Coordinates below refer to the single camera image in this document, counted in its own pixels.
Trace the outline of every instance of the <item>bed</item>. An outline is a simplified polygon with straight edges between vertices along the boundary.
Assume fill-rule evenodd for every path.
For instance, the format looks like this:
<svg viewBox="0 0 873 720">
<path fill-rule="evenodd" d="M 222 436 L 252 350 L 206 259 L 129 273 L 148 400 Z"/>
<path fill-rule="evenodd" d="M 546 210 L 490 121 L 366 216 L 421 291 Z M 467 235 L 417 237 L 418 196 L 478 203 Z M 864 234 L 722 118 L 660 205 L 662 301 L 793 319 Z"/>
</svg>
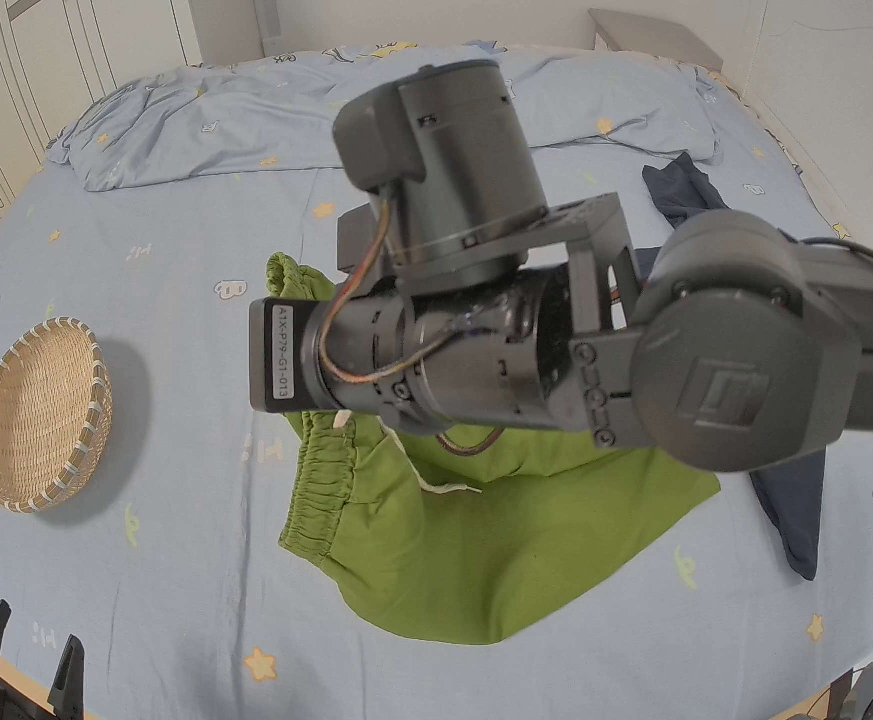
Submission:
<svg viewBox="0 0 873 720">
<path fill-rule="evenodd" d="M 180 70 L 134 83 L 54 145 L 0 226 L 0 357 L 34 324 L 78 317 L 101 344 L 115 410 L 82 493 L 32 516 L 0 509 L 9 663 L 48 686 L 67 635 L 78 635 L 87 709 L 104 720 L 767 720 L 873 652 L 873 438 L 858 434 L 827 453 L 813 582 L 790 569 L 749 479 L 720 475 L 717 496 L 619 572 L 494 646 L 376 629 L 277 547 L 299 446 L 286 419 L 251 411 L 247 309 L 266 294 L 276 251 L 342 278 L 336 219 L 364 200 L 335 167 L 326 132 L 360 89 L 423 64 L 496 58 L 550 205 L 616 191 L 635 245 L 649 248 L 671 228 L 640 172 L 669 157 L 614 141 L 612 126 L 604 135 L 601 107 L 554 114 L 569 97 L 555 102 L 554 76 L 540 78 L 574 62 L 583 78 L 626 63 L 660 69 L 673 84 L 661 92 L 691 94 L 709 121 L 712 151 L 696 164 L 732 208 L 796 236 L 841 231 L 753 112 L 706 71 L 503 47 L 395 43 Z M 234 99 L 261 78 L 277 93 L 321 72 L 334 81 L 297 98 L 279 136 L 236 149 L 200 143 L 164 157 L 141 123 L 147 105 L 131 98 L 165 90 L 161 109 L 176 112 L 158 116 L 161 131 L 197 126 L 199 140 L 226 135 Z M 286 114 L 278 107 L 258 112 Z M 670 143 L 706 150 L 699 133 Z M 123 149 L 102 154 L 117 140 Z"/>
</svg>

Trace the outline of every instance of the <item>bed sheet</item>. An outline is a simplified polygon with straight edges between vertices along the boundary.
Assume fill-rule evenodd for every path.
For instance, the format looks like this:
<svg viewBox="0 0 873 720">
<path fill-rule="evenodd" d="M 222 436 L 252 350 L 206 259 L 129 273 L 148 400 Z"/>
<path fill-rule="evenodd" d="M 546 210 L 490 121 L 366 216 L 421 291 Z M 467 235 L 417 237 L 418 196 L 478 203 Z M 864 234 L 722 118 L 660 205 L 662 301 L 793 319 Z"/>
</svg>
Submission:
<svg viewBox="0 0 873 720">
<path fill-rule="evenodd" d="M 782 152 L 711 91 L 718 150 L 697 164 L 727 203 L 827 232 Z M 551 205 L 618 191 L 637 247 L 669 236 L 640 176 L 665 158 L 602 141 L 533 158 Z M 827 456 L 814 582 L 790 570 L 749 478 L 721 475 L 617 574 L 501 644 L 358 619 L 277 547 L 299 446 L 284 418 L 250 409 L 247 310 L 275 251 L 334 277 L 335 220 L 362 202 L 336 169 L 92 194 L 47 164 L 26 187 L 0 225 L 0 357 L 47 317 L 84 320 L 114 419 L 84 492 L 33 516 L 0 509 L 12 664 L 48 686 L 78 635 L 103 720 L 766 720 L 873 652 L 873 437 L 857 434 Z"/>
</svg>

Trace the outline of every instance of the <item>round joint cover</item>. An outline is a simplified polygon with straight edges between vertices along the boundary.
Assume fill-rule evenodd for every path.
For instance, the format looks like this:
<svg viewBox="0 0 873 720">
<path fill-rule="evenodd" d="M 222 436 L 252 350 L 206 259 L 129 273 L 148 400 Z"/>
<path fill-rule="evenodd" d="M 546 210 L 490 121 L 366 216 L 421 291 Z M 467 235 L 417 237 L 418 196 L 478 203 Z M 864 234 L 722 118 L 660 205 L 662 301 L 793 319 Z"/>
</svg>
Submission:
<svg viewBox="0 0 873 720">
<path fill-rule="evenodd" d="M 755 470 L 801 452 L 822 361 L 786 309 L 744 291 L 701 291 L 647 326 L 631 366 L 633 404 L 678 461 Z"/>
</svg>

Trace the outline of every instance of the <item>navy blue garment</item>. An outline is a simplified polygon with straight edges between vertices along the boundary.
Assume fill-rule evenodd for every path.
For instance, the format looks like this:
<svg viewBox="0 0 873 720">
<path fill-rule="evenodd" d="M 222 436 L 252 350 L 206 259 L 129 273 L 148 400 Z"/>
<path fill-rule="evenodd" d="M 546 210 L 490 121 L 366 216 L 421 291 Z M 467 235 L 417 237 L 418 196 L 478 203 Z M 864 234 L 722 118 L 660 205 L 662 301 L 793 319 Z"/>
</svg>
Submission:
<svg viewBox="0 0 873 720">
<path fill-rule="evenodd" d="M 647 165 L 643 181 L 653 204 L 674 228 L 704 211 L 729 209 L 686 152 L 662 170 Z M 659 251 L 636 250 L 643 280 L 650 276 Z M 826 462 L 827 451 L 821 450 L 749 474 L 760 506 L 780 534 L 790 568 L 807 581 L 817 576 Z"/>
</svg>

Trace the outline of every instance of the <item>white label sticker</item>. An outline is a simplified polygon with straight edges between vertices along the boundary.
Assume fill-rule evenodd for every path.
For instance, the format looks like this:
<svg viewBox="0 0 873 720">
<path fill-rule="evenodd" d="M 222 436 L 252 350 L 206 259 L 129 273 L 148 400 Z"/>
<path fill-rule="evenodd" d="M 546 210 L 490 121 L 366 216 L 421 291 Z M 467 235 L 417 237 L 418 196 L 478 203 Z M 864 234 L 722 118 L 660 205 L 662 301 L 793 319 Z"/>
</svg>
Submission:
<svg viewBox="0 0 873 720">
<path fill-rule="evenodd" d="M 273 307 L 273 396 L 294 398 L 294 308 Z"/>
</svg>

